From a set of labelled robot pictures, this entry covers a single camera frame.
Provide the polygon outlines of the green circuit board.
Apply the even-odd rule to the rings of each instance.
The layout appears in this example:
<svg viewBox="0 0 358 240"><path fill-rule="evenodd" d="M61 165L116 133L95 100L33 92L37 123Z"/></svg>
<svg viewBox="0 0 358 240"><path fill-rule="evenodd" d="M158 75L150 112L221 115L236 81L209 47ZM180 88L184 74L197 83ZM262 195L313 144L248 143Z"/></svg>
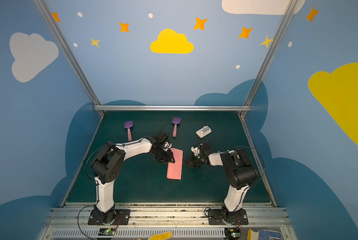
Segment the green circuit board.
<svg viewBox="0 0 358 240"><path fill-rule="evenodd" d="M225 228L224 229L225 240L239 240L241 237L241 232L237 228Z"/></svg>
<svg viewBox="0 0 358 240"><path fill-rule="evenodd" d="M114 236L117 232L116 228L100 228L98 236Z"/></svg>

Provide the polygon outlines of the yellow glove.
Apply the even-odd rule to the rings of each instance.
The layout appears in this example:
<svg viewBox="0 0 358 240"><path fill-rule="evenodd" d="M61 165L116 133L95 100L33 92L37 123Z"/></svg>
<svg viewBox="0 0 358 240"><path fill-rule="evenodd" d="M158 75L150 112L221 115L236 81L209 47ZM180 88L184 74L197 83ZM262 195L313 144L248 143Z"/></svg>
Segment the yellow glove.
<svg viewBox="0 0 358 240"><path fill-rule="evenodd" d="M173 237L172 231L166 231L150 236L147 240L168 240Z"/></svg>

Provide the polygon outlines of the right purple pink spatula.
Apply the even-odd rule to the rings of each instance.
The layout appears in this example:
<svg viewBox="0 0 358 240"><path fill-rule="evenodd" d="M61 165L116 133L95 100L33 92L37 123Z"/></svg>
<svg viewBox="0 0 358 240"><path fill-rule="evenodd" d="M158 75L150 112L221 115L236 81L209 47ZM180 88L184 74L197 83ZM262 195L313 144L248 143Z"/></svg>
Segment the right purple pink spatula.
<svg viewBox="0 0 358 240"><path fill-rule="evenodd" d="M173 137L176 138L176 137L177 137L178 125L181 123L181 118L179 118L179 117L174 117L174 118L172 119L172 123L174 124Z"/></svg>

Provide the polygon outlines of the aluminium front rail base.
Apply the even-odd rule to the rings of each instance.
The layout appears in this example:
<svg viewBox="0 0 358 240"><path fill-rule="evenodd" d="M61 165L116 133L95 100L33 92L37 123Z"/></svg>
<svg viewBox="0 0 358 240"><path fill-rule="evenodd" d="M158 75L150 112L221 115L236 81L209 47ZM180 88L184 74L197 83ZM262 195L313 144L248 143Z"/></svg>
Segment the aluminium front rail base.
<svg viewBox="0 0 358 240"><path fill-rule="evenodd" d="M38 237L40 240L136 240L166 231L173 240L224 240L225 228L237 228L239 240L247 238L249 229L273 230L282 233L284 240L295 240L296 234L285 208L269 203L243 204L248 225L209 225L206 208L220 209L217 203L120 203L118 209L130 209L128 225L88 225L92 205L68 203L51 210ZM116 228L114 236L98 236L100 228Z"/></svg>

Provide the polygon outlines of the horizontal aluminium frame bar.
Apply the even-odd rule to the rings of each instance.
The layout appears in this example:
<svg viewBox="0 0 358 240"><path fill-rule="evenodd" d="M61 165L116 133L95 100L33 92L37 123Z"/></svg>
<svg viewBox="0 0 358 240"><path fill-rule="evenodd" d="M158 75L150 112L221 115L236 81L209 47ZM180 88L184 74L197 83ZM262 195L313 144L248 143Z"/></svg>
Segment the horizontal aluminium frame bar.
<svg viewBox="0 0 358 240"><path fill-rule="evenodd" d="M121 105L94 105L96 111L232 111L249 112L250 106L121 106Z"/></svg>

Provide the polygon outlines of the aluminium frame post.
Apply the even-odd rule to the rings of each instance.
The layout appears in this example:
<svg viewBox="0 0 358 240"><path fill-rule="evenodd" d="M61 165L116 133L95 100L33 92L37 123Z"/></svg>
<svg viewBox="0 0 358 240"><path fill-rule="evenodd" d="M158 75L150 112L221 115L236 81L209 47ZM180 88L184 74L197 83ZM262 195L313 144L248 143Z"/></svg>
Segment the aluminium frame post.
<svg viewBox="0 0 358 240"><path fill-rule="evenodd" d="M298 0L292 0L289 1L285 12L283 14L283 17L281 18L281 21L278 25L278 28L273 36L273 41L270 43L270 46L268 48L268 51L266 52L266 55L264 57L264 60L261 64L261 67L259 69L259 72L254 79L254 82L248 92L248 95L244 101L244 107L245 109L239 112L239 118L243 120L244 116L246 115L246 112L250 110L251 103L267 73L267 70L276 54L276 51L292 21L292 18L295 14L296 7L298 5Z"/></svg>
<svg viewBox="0 0 358 240"><path fill-rule="evenodd" d="M87 79L77 58L75 57L62 30L58 26L58 22L55 20L47 2L43 1L43 0L33 0L33 2L36 5L39 12L41 13L41 15L44 18L45 22L47 23L48 27L50 28L52 34L54 35L59 46L61 47L62 51L64 52L67 60L69 61L71 67L73 68L74 72L76 73L78 79L80 80L82 86L84 87L86 93L88 94L89 98L93 102L94 106L101 105L99 98L95 94L94 89L92 88L89 80Z"/></svg>

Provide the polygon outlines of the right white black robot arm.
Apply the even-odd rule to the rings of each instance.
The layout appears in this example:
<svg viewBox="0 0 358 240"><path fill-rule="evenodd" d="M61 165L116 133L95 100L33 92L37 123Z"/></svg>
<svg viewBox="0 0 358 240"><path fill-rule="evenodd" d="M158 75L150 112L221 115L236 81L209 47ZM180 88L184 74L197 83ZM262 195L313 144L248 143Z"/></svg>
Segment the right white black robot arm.
<svg viewBox="0 0 358 240"><path fill-rule="evenodd" d="M210 225L248 224L243 200L248 190L259 180L259 172L245 152L245 147L237 147L226 152L212 152L208 142L191 148L191 156L184 165L200 169L203 165L222 166L229 182L229 189L221 209L206 208L205 216Z"/></svg>

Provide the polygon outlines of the blue white glove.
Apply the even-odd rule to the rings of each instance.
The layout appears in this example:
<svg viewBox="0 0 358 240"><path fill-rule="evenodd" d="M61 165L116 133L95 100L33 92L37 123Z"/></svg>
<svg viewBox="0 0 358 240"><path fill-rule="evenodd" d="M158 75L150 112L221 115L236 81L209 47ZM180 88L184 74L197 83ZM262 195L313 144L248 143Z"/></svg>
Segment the blue white glove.
<svg viewBox="0 0 358 240"><path fill-rule="evenodd" d="M248 230L247 240L282 240L283 236L281 232L273 230Z"/></svg>

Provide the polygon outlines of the right aluminium frame post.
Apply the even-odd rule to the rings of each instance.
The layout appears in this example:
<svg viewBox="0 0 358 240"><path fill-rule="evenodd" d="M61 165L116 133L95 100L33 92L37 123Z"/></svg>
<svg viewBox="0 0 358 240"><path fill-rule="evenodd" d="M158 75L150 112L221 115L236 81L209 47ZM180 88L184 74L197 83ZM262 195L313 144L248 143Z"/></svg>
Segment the right aluminium frame post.
<svg viewBox="0 0 358 240"><path fill-rule="evenodd" d="M259 72L254 79L254 82L248 92L248 95L244 101L244 107L245 109L239 112L239 118L243 120L244 116L246 115L246 112L250 110L251 103L267 73L267 70L276 54L276 51L292 21L292 18L295 14L296 7L298 5L298 0L292 0L289 1L285 12L283 14L283 17L281 18L281 21L278 25L278 28L273 36L273 41L270 43L270 46L268 48L268 51L266 52L266 55L264 57L264 60L261 64L261 67L259 69Z"/></svg>

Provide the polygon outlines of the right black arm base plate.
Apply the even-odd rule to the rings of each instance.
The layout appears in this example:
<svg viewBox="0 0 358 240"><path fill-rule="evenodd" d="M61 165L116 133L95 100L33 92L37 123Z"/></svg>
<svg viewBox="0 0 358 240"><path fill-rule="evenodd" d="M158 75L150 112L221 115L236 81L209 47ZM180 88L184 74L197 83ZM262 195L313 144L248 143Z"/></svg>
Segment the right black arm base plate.
<svg viewBox="0 0 358 240"><path fill-rule="evenodd" d="M228 212L223 209L207 209L205 216L208 218L209 225L248 225L248 217L244 209L236 212Z"/></svg>

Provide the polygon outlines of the purple pink spatula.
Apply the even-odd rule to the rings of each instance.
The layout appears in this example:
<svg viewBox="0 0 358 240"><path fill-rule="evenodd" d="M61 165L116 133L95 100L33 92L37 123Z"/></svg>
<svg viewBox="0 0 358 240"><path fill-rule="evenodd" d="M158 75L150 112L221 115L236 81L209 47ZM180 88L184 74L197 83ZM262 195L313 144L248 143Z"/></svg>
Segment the purple pink spatula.
<svg viewBox="0 0 358 240"><path fill-rule="evenodd" d="M127 121L124 123L124 128L127 130L128 133L128 141L131 142L133 140L131 128L134 126L133 121Z"/></svg>
<svg viewBox="0 0 358 240"><path fill-rule="evenodd" d="M178 125L181 123L181 118L179 118L179 117L174 117L174 118L172 119L172 123L174 124L173 137L176 138L176 137L177 137Z"/></svg>

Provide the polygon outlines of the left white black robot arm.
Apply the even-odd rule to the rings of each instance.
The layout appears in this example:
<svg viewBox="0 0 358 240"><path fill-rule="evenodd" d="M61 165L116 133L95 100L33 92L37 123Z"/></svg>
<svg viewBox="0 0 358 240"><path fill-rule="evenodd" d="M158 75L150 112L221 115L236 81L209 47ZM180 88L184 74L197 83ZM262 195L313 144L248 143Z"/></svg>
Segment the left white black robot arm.
<svg viewBox="0 0 358 240"><path fill-rule="evenodd" d="M160 131L154 137L144 137L128 143L107 142L96 155L91 169L97 186L97 200L88 225L127 225L130 209L118 209L114 202L114 183L120 176L124 161L141 154L153 154L158 162L176 163L169 136Z"/></svg>

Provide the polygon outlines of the pink square paper sheet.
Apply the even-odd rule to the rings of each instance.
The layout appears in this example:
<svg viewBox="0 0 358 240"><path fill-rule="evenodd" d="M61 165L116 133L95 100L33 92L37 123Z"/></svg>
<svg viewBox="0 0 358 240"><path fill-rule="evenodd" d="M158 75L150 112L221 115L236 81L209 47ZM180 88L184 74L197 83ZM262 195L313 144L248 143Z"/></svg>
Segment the pink square paper sheet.
<svg viewBox="0 0 358 240"><path fill-rule="evenodd" d="M174 155L175 163L168 164L167 178L172 180L180 180L182 175L183 151L171 148Z"/></svg>

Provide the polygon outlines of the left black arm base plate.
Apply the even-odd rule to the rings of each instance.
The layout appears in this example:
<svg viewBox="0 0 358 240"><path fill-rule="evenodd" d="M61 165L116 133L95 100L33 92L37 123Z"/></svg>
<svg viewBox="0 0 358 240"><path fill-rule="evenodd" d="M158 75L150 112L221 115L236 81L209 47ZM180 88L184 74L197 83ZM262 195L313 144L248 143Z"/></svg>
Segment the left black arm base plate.
<svg viewBox="0 0 358 240"><path fill-rule="evenodd" d="M107 213L102 213L99 210L92 210L88 225L110 226L110 225L128 225L130 220L131 210L109 210Z"/></svg>

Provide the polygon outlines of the left purple pink spatula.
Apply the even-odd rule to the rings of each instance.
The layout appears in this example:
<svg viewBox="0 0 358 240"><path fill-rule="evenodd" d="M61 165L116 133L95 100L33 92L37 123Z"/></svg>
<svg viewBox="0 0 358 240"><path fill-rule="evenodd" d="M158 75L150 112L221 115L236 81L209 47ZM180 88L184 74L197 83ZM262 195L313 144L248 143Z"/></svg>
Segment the left purple pink spatula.
<svg viewBox="0 0 358 240"><path fill-rule="evenodd" d="M128 133L128 141L131 142L133 140L131 128L134 126L133 121L127 121L124 123L124 128L127 130Z"/></svg>

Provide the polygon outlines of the left green circuit board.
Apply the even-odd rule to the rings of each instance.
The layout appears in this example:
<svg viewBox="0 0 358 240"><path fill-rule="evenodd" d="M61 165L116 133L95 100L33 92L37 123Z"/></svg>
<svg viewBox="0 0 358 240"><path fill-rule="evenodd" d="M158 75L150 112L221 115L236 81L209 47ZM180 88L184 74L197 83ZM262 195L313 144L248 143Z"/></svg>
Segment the left green circuit board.
<svg viewBox="0 0 358 240"><path fill-rule="evenodd" d="M117 232L116 228L100 228L98 236L114 236Z"/></svg>

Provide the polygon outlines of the white small plastic device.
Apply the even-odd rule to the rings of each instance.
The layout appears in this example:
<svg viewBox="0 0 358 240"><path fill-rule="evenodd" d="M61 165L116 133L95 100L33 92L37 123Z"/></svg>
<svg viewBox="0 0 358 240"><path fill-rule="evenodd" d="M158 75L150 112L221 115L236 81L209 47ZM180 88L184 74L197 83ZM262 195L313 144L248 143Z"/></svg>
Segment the white small plastic device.
<svg viewBox="0 0 358 240"><path fill-rule="evenodd" d="M209 126L204 126L203 128L199 129L195 133L199 138L202 139L205 136L209 135L211 132L212 132L212 129Z"/></svg>

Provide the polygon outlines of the right green circuit board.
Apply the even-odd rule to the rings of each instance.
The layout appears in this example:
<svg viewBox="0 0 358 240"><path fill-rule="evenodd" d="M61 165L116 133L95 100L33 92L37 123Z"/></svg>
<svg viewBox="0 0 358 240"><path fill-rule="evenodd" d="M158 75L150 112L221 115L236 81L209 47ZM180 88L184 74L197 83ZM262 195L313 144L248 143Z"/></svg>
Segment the right green circuit board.
<svg viewBox="0 0 358 240"><path fill-rule="evenodd" d="M241 232L237 228L225 228L224 229L225 240L239 240L241 237Z"/></svg>

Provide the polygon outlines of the left aluminium frame post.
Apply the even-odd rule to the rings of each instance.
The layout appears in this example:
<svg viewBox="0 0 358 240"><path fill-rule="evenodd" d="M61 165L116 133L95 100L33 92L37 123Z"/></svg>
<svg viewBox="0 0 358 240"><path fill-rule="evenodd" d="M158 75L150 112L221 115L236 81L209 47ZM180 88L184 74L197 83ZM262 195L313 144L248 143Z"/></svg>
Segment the left aluminium frame post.
<svg viewBox="0 0 358 240"><path fill-rule="evenodd" d="M45 22L47 23L48 27L50 28L52 34L54 35L59 46L61 47L62 51L64 52L67 60L69 61L71 67L73 68L74 72L76 73L78 79L80 80L82 86L84 87L86 93L88 94L89 98L93 102L94 106L101 105L99 98L95 94L94 89L92 88L89 80L87 79L77 58L75 57L62 30L58 26L58 22L55 20L47 2L43 1L43 0L33 0L33 2L36 5L39 12L41 13L41 15L44 18Z"/></svg>

